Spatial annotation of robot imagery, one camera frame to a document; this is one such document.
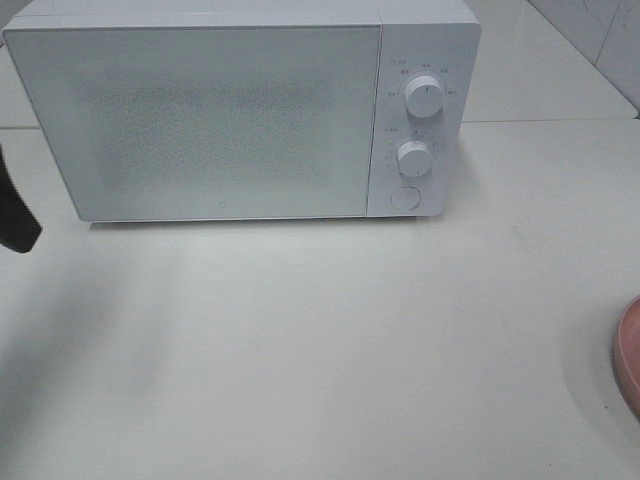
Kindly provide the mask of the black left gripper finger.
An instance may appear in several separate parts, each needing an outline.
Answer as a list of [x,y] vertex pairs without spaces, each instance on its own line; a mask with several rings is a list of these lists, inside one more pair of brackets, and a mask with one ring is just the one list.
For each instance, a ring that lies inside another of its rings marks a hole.
[[15,188],[4,156],[0,163],[0,241],[14,252],[30,252],[42,232],[42,227]]

